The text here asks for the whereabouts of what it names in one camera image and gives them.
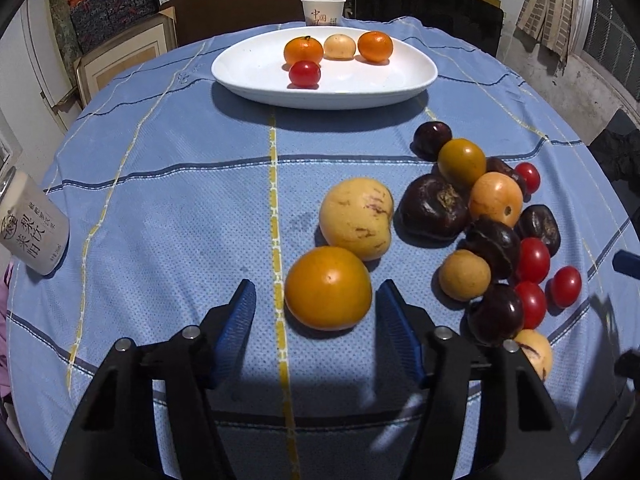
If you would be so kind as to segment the red cherry tomato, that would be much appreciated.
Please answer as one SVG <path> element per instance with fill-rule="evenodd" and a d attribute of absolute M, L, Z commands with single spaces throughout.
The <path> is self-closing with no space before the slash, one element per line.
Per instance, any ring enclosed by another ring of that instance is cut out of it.
<path fill-rule="evenodd" d="M 547 246 L 539 238 L 525 237 L 521 240 L 516 277 L 521 282 L 540 284 L 548 276 L 550 259 Z"/>
<path fill-rule="evenodd" d="M 521 162 L 515 167 L 515 172 L 524 180 L 528 194 L 538 191 L 541 184 L 540 174 L 537 168 L 530 162 Z"/>
<path fill-rule="evenodd" d="M 572 306 L 582 291 L 582 276 L 574 266 L 563 266 L 550 282 L 554 304 L 562 309 Z"/>
<path fill-rule="evenodd" d="M 532 282 L 519 282 L 514 287 L 514 290 L 518 294 L 523 307 L 523 327 L 526 330 L 534 330 L 546 316 L 546 295 L 538 284 Z"/>
<path fill-rule="evenodd" d="M 312 61 L 298 61 L 288 70 L 291 84 L 297 88 L 316 88 L 321 78 L 320 66 Z"/>

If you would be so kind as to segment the streaked yellow pepino melon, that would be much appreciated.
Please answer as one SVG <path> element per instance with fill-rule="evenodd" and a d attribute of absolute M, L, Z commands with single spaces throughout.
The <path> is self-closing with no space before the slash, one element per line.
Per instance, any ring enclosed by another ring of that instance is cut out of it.
<path fill-rule="evenodd" d="M 553 367 L 553 352 L 546 336 L 536 330 L 521 330 L 515 341 L 527 356 L 539 378 L 545 382 Z"/>

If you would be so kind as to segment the dark purple plum front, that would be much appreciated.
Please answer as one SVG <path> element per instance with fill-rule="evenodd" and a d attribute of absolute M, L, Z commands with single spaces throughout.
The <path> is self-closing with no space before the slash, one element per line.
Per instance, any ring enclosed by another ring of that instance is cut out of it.
<path fill-rule="evenodd" d="M 524 328 L 522 300 L 507 284 L 492 284 L 466 310 L 466 322 L 477 341 L 488 346 L 512 339 Z"/>

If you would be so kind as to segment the dark purple plum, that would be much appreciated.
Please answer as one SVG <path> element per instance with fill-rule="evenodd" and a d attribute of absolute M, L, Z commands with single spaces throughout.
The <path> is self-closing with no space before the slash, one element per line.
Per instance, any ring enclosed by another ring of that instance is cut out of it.
<path fill-rule="evenodd" d="M 434 162 L 442 147 L 452 139 L 450 127 L 439 120 L 424 122 L 413 135 L 411 149 L 416 156 Z"/>
<path fill-rule="evenodd" d="M 492 284 L 466 310 L 466 322 L 477 341 L 488 346 L 512 339 L 524 328 L 522 300 L 507 284 Z"/>

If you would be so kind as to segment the orange persimmon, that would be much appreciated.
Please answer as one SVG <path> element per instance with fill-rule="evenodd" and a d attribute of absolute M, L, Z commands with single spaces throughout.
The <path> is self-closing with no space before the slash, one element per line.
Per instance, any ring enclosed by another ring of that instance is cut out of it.
<path fill-rule="evenodd" d="M 486 216 L 513 228 L 523 209 L 523 193 L 506 174 L 486 172 L 477 179 L 469 196 L 469 213 L 473 220 Z"/>

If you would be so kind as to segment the small tan round fruit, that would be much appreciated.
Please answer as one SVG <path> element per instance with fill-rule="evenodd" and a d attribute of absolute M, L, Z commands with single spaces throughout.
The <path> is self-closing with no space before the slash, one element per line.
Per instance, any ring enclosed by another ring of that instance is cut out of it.
<path fill-rule="evenodd" d="M 450 254 L 438 270 L 442 291 L 453 300 L 467 302 L 483 296 L 491 282 L 489 264 L 465 249 Z"/>

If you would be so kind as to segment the large dark purple mangosteen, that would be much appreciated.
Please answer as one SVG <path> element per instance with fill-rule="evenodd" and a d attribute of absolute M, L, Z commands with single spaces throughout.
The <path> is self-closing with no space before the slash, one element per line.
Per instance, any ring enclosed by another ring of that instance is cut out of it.
<path fill-rule="evenodd" d="M 424 174 L 407 186 L 398 216 L 407 234 L 436 242 L 454 240 L 471 222 L 463 196 L 436 174 Z"/>

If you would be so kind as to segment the large orange-yellow tomato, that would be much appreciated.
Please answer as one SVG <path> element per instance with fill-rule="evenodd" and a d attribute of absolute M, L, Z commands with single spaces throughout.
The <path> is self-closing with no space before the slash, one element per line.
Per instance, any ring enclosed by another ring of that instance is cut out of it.
<path fill-rule="evenodd" d="M 317 247 L 291 266 L 284 283 L 284 300 L 293 318 L 312 330 L 350 330 L 370 310 L 370 274 L 347 249 Z"/>

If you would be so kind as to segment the dark purple fruit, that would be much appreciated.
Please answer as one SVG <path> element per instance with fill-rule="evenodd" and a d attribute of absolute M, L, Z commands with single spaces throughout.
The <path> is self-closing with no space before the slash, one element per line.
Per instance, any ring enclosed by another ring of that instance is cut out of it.
<path fill-rule="evenodd" d="M 498 174 L 504 174 L 505 176 L 510 177 L 518 185 L 523 196 L 527 196 L 528 189 L 524 178 L 499 157 L 491 156 L 486 159 L 486 171 L 498 172 Z"/>

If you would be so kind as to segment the hanging striped cloth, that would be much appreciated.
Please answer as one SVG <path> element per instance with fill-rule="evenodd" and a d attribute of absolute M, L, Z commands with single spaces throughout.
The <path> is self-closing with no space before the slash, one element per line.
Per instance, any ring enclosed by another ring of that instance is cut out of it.
<path fill-rule="evenodd" d="M 516 28 L 565 65 L 586 42 L 593 5 L 594 0 L 524 0 Z"/>

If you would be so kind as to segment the black chair back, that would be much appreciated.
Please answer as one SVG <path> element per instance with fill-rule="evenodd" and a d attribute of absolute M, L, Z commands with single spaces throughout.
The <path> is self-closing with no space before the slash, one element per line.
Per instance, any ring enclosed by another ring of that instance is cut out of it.
<path fill-rule="evenodd" d="M 389 22 L 412 16 L 495 56 L 502 34 L 503 10 L 488 0 L 355 0 L 355 18 Z"/>

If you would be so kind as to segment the framed picture board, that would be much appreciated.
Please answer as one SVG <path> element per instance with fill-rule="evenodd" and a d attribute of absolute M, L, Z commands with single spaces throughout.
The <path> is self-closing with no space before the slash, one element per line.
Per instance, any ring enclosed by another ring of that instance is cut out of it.
<path fill-rule="evenodd" d="M 149 62 L 177 47 L 175 19 L 159 13 L 134 25 L 82 56 L 75 63 L 82 106 L 128 68 Z"/>

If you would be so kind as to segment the red cherry tomato on plate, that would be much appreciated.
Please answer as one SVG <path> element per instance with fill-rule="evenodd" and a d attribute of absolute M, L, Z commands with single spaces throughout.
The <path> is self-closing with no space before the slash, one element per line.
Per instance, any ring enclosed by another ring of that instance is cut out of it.
<path fill-rule="evenodd" d="M 298 61 L 288 70 L 291 84 L 297 88 L 316 88 L 321 78 L 320 66 L 312 61 Z"/>

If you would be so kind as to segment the orange tangerine with stem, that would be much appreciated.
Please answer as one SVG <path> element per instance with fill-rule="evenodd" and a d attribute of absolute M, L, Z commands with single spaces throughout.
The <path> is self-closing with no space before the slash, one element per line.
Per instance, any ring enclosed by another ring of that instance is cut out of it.
<path fill-rule="evenodd" d="M 323 47 L 317 39 L 311 36 L 297 37 L 285 45 L 283 56 L 285 64 L 288 66 L 293 66 L 300 61 L 319 64 L 323 58 Z"/>

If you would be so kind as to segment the white oval plate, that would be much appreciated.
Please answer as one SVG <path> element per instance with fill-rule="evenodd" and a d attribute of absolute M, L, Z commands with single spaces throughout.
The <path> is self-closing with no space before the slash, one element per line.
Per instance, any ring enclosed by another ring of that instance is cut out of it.
<path fill-rule="evenodd" d="M 356 56 L 349 61 L 324 60 L 312 89 L 293 86 L 283 50 L 296 37 L 319 41 L 333 34 L 353 40 L 364 31 L 340 26 L 294 27 L 244 39 L 215 58 L 212 74 L 218 84 L 244 99 L 298 110 L 364 110 L 408 101 L 438 77 L 435 62 L 405 41 L 394 39 L 390 59 L 373 64 Z"/>

